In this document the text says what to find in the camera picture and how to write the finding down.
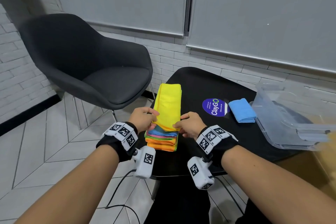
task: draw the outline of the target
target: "blue cloth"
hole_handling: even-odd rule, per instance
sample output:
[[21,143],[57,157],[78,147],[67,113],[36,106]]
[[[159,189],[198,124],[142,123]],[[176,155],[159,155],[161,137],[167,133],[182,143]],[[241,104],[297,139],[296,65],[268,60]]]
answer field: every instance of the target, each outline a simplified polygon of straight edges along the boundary
[[255,122],[257,115],[245,98],[231,101],[229,107],[238,123]]
[[147,131],[148,135],[155,135],[155,136],[165,136],[165,137],[176,137],[178,132],[177,131],[164,131],[159,125],[156,125],[153,130]]

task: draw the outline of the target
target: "round purple sticker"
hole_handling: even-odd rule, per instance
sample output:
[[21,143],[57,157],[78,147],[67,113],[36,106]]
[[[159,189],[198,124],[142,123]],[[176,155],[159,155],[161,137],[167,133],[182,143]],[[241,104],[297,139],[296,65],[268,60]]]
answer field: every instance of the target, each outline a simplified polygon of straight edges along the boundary
[[203,109],[213,116],[223,117],[230,111],[229,105],[218,98],[208,98],[202,103]]

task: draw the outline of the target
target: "hand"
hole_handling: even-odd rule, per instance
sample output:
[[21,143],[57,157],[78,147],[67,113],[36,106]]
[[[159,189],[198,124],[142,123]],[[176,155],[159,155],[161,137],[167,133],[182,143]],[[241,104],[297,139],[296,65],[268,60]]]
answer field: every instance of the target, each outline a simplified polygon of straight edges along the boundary
[[158,115],[159,112],[150,107],[138,107],[134,109],[128,121],[134,124],[138,133],[140,133],[154,129],[156,124],[152,123],[152,121],[157,121],[156,116]]
[[181,121],[176,122],[173,128],[180,128],[180,133],[183,137],[197,140],[202,129],[206,127],[200,116],[195,112],[188,112],[180,118]]

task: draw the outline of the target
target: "black table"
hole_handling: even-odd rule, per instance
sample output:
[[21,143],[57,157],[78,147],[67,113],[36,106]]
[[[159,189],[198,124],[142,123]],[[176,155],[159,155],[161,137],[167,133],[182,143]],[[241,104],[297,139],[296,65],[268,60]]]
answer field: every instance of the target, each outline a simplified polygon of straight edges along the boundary
[[[190,111],[198,113],[207,126],[219,125],[224,130],[235,135],[239,144],[254,154],[271,162],[276,162],[300,152],[271,146],[266,141],[257,123],[238,123],[232,112],[229,112],[224,117],[212,116],[202,107],[203,101],[208,98],[221,99],[227,103],[232,100],[246,98],[247,102],[250,102],[254,100],[256,95],[253,90],[194,67],[180,68],[170,77],[167,83],[181,84],[181,114]],[[146,145],[144,133],[140,133],[139,147],[143,145]],[[195,141],[191,138],[180,136],[175,152],[156,151],[152,171],[153,179],[190,175],[187,162],[193,156],[201,157],[195,148]],[[213,165],[209,167],[209,170],[213,175],[226,174],[223,168]]]

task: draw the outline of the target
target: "floor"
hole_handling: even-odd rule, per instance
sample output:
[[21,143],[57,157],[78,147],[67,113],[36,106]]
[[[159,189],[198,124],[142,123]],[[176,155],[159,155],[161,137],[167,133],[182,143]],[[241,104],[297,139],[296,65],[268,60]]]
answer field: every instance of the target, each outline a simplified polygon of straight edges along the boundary
[[[94,149],[101,134],[114,122],[111,111],[76,99],[81,130],[72,96],[65,93],[62,101],[0,137],[0,224],[11,224],[53,184],[76,167]],[[136,107],[150,106],[152,100],[140,97],[122,110],[119,121],[128,120]],[[98,208],[93,223],[137,224],[127,208],[103,209],[115,187],[134,162],[119,164]],[[247,196],[228,176],[220,177],[242,209]],[[127,177],[119,187],[111,205],[126,204],[144,222],[153,203],[154,181]],[[210,223],[233,223],[241,213],[229,193],[217,180],[209,189]]]

